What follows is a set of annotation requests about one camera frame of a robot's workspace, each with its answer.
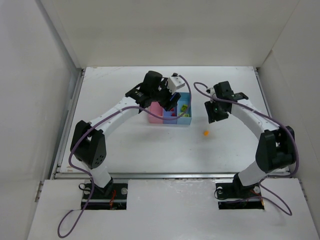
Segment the white panel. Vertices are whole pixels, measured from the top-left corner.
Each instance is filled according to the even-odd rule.
[[[300,1],[273,48],[283,77],[297,100],[296,107],[302,115],[318,159],[320,159],[319,10],[319,0]]]
[[[79,209],[81,180],[45,181],[28,240],[57,240],[57,226]],[[219,210],[215,183],[205,180],[130,180],[127,210],[86,210],[68,240],[317,240],[297,179],[268,179],[293,216],[264,201],[265,210]],[[274,196],[262,189],[262,195]],[[66,234],[79,210],[61,225]]]
[[[263,64],[262,85],[272,114],[294,127],[302,179],[320,231],[320,1],[301,0]]]
[[[28,235],[71,70],[34,0],[0,0],[0,233]]]
[[[77,55],[70,43],[66,30],[64,29],[64,26],[62,25],[60,18],[58,16],[58,13],[56,11],[56,8],[54,6],[54,0],[36,0],[36,1],[40,1],[42,3],[43,7],[45,8],[45,11],[47,12],[51,22],[54,25],[54,28],[58,32],[58,35],[63,42],[63,45],[67,49],[67,52],[71,57],[73,63],[77,68],[80,68],[81,66],[78,61]]]
[[[131,118],[106,141],[110,173],[236,173],[255,160],[258,146],[255,135],[232,115],[209,124],[204,105],[209,99],[193,87],[196,81],[211,87],[229,81],[236,93],[245,93],[257,109],[267,113],[252,67],[89,67],[82,83],[61,172],[79,172],[70,168],[68,163],[76,124],[80,120],[88,122],[108,111],[126,92],[142,82],[149,70],[166,77],[179,73],[188,80],[192,91],[191,125],[150,124],[145,112]],[[185,86],[179,91],[188,92],[188,88]],[[204,131],[210,131],[209,136],[204,136]],[[72,161],[82,167],[75,157]]]
[[[306,131],[302,109],[298,107],[304,96],[301,94],[292,95],[273,52],[263,63],[259,75],[272,116],[294,129],[300,156],[300,168],[297,176],[302,179],[311,215],[319,232],[320,166],[312,141]]]
[[[298,1],[54,0],[54,4],[82,67],[258,67]]]

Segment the red wire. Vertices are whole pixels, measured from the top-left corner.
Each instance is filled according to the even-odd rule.
[[[116,190],[113,190],[113,192],[112,192],[112,198],[111,198],[111,200],[110,200],[110,202],[109,202],[109,204],[110,204],[110,210],[112,209],[112,205],[114,204],[114,200],[115,200],[115,197],[116,197]]]
[[[260,197],[260,194],[256,193],[255,191],[250,190],[250,192]]]

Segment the pink box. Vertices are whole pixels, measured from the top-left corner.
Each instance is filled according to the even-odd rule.
[[[155,114],[159,117],[164,116],[163,108],[157,102],[151,103],[150,112],[152,112],[153,114]],[[150,114],[148,114],[148,119],[149,119],[149,123],[152,123],[152,124],[164,124],[164,121],[162,119],[156,118]]]

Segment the blue box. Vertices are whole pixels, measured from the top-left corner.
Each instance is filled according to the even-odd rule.
[[[165,118],[169,118],[169,119],[176,118],[180,113],[183,112],[183,111],[181,111],[182,106],[184,104],[188,105],[190,102],[190,93],[189,92],[179,92],[179,93],[180,93],[181,97],[177,102],[177,106],[173,108],[173,111],[165,111],[159,105],[159,103],[153,102],[150,106],[150,112],[152,112],[153,114],[156,114],[157,116],[160,116],[160,117],[165,117]],[[161,119],[158,119],[154,116],[148,115],[148,119],[149,119],[149,123],[152,123],[152,124],[190,125],[191,120],[192,120],[191,105],[190,105],[189,109],[187,110],[186,114],[189,114],[190,117],[182,116],[182,117],[175,119],[175,120],[161,120]]]

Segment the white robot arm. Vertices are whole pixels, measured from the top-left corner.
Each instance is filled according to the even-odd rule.
[[[234,93],[229,82],[220,82],[207,89],[212,97],[238,102],[257,110],[249,98],[242,92]],[[295,163],[294,147],[287,133],[279,125],[247,108],[229,102],[214,101],[211,99],[204,103],[209,123],[220,121],[229,117],[229,114],[242,121],[259,140],[255,161],[245,170],[235,174],[230,191],[236,198],[246,198],[246,193],[252,190],[257,183],[270,172],[287,167]],[[294,137],[291,127],[286,127]]]
[[[71,147],[73,149],[76,142],[90,129],[99,123],[102,119],[118,112],[126,107],[133,107],[123,111],[110,118],[106,122],[96,127],[86,137],[74,152],[75,157],[92,174],[94,183],[98,190],[108,195],[113,184],[113,180],[108,173],[106,139],[121,124],[129,118],[139,114],[141,108],[147,108],[152,102],[158,102],[166,111],[177,106],[180,94],[176,90],[182,88],[185,82],[174,73],[170,77],[163,77],[160,73],[149,71],[142,83],[135,86],[125,94],[113,108],[103,115],[89,121],[80,121],[75,126]]]

